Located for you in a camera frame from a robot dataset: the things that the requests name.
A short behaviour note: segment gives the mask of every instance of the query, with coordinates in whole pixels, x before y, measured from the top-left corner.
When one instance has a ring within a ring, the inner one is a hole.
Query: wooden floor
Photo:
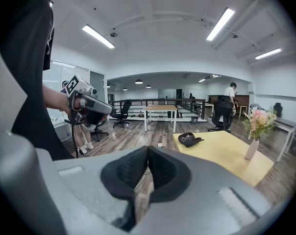
[[[243,124],[239,120],[238,115],[234,117],[231,133],[250,144],[251,141],[247,140],[248,131],[244,129]],[[113,129],[113,120],[105,123],[101,129],[108,132],[110,135],[101,135],[100,142],[92,138],[93,150],[89,150],[88,155],[97,156],[110,152],[115,152],[123,149],[140,147],[142,145],[154,145],[162,143],[165,148],[175,150],[173,140],[173,124],[165,122],[152,122],[148,124],[148,131],[144,132],[143,121],[131,121],[129,126],[124,129],[118,125]],[[176,133],[201,133],[207,132],[208,128],[213,128],[214,125],[209,123],[180,123],[176,124]],[[273,160],[277,159],[279,151],[281,150],[287,133],[278,130],[269,135],[263,136],[260,139],[258,150]],[[63,144],[74,155],[74,145],[72,140],[64,141]],[[144,175],[139,181],[136,191],[136,216],[140,220],[148,208],[149,194],[153,191],[152,176],[147,170],[147,175]],[[288,153],[283,155],[278,163],[274,166],[269,173],[262,179],[256,188],[263,193],[263,195],[272,203],[276,204],[287,196],[293,194],[296,189],[296,157]]]

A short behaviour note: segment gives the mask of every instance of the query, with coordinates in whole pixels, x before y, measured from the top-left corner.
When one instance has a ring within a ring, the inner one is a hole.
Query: light wood tabletop
[[[256,186],[273,166],[273,161],[256,151],[251,161],[245,159],[248,144],[226,131],[194,133],[201,141],[187,148],[173,134],[176,148],[187,155],[209,160],[221,165],[251,186]]]
[[[146,111],[176,111],[177,108],[174,105],[166,105],[166,104],[155,104],[155,105],[148,105],[144,108]]]

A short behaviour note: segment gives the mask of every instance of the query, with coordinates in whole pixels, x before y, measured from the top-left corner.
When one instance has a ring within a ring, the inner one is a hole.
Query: sneaker
[[[84,147],[79,147],[78,149],[81,150],[84,154],[87,153],[87,151],[86,151],[86,149]]]
[[[85,149],[94,149],[94,146],[93,146],[91,143],[86,143],[86,144],[84,145],[84,148],[85,148]]]

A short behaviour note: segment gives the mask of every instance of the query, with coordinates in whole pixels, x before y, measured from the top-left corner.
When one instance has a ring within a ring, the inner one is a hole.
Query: black t-shirt
[[[73,158],[55,133],[45,106],[43,70],[49,69],[53,12],[50,0],[14,0],[1,16],[0,53],[12,75],[27,94],[12,128],[53,160]]]

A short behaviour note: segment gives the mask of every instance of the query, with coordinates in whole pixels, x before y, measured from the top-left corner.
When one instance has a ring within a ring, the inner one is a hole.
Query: fluorescent light
[[[96,32],[89,25],[83,27],[83,31],[86,31],[88,34],[92,35],[94,38],[98,39],[104,45],[108,46],[110,49],[113,49],[115,46],[110,43],[105,37],[103,37],[100,33]]]
[[[216,35],[222,30],[222,28],[225,26],[225,24],[230,20],[230,18],[233,16],[234,11],[230,10],[229,8],[226,8],[223,15],[220,17],[218,23],[213,28],[213,30],[210,32],[209,36],[207,37],[207,40],[212,41]]]
[[[61,63],[61,62],[57,62],[57,61],[53,61],[52,63],[55,64],[55,65],[62,65],[62,66],[69,67],[69,68],[72,68],[72,69],[75,68],[74,65],[68,65],[68,64]]]
[[[278,49],[274,49],[274,50],[269,51],[269,52],[266,52],[266,53],[264,53],[264,54],[262,54],[262,55],[256,56],[255,58],[256,58],[257,60],[259,60],[259,59],[261,59],[261,58],[264,58],[264,57],[267,57],[267,56],[270,56],[270,55],[273,55],[273,54],[279,53],[279,52],[281,52],[281,51],[282,51],[282,50],[281,50],[280,48],[278,48]]]

